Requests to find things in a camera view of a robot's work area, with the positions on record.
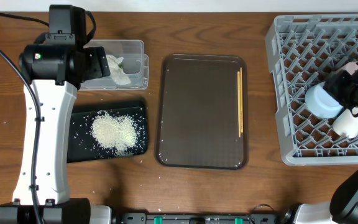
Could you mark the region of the cream plastic cup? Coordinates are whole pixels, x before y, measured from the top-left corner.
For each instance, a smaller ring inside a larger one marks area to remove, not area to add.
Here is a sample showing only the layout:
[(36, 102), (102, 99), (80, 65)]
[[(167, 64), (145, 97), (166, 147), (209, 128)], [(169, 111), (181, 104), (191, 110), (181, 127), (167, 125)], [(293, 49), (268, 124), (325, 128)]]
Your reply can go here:
[(344, 110), (333, 122), (333, 130), (336, 134), (349, 139), (357, 137), (358, 117), (354, 117), (351, 110)]

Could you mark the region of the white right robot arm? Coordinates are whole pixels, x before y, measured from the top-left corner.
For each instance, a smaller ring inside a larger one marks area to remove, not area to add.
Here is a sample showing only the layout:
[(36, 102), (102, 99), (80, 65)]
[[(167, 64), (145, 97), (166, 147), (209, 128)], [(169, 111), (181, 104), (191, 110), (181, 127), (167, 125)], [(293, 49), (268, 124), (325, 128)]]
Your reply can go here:
[[(305, 95), (309, 111), (320, 118), (333, 106), (350, 115), (342, 125), (350, 128), (358, 118), (358, 62), (349, 62), (325, 82), (311, 87)], [(335, 191), (332, 199), (319, 204), (298, 203), (284, 214), (282, 223), (358, 223), (358, 169)]]

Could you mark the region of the pink plastic cup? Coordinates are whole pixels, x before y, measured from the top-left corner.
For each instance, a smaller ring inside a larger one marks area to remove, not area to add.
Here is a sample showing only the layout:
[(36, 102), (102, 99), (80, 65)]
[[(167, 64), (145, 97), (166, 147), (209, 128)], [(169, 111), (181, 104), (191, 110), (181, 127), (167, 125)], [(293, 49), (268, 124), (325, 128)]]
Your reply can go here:
[(343, 65), (341, 68), (339, 68), (336, 71), (336, 74), (340, 74), (342, 71), (346, 71), (350, 75), (353, 75), (357, 70), (358, 70), (357, 62), (349, 62), (349, 63)]

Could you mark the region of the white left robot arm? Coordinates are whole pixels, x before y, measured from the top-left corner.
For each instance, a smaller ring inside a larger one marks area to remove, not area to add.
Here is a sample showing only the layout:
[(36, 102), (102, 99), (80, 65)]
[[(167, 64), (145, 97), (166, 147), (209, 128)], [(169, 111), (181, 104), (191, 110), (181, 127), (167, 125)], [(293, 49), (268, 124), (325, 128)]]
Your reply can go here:
[(12, 200), (0, 205), (0, 223), (112, 223), (113, 211), (70, 197), (67, 155), (70, 118), (81, 84), (107, 77), (102, 47), (86, 20), (92, 13), (52, 5), (48, 32), (20, 54), (14, 70), (24, 82), (26, 125), (21, 170)]

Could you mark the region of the white tissue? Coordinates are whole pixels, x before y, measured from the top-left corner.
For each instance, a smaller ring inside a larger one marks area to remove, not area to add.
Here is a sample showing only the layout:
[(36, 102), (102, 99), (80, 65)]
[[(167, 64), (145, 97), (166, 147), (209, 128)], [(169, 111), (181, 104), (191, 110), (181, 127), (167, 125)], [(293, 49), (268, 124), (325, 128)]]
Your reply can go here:
[(119, 86), (128, 85), (131, 83), (130, 78), (123, 70), (123, 57), (116, 58), (113, 55), (106, 55), (110, 76), (112, 80)]

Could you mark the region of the wooden chopstick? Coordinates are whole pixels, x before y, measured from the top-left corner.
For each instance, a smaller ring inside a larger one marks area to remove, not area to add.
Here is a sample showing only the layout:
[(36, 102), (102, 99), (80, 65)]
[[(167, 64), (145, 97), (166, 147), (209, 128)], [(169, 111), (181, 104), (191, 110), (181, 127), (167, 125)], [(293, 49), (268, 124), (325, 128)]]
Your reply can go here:
[(244, 133), (244, 100), (243, 100), (243, 76), (242, 67), (240, 68), (240, 97), (241, 97), (241, 133)]
[(237, 71), (237, 117), (238, 117), (238, 134), (241, 137), (241, 76)]

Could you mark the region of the light blue bowl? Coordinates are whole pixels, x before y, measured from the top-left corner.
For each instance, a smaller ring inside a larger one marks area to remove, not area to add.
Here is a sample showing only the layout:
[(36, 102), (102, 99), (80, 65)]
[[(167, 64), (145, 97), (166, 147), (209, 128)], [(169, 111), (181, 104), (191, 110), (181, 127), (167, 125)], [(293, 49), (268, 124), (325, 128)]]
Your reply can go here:
[(340, 105), (325, 89), (321, 82), (312, 86), (305, 95), (307, 109), (315, 116), (324, 119), (331, 119), (337, 116), (343, 106)]

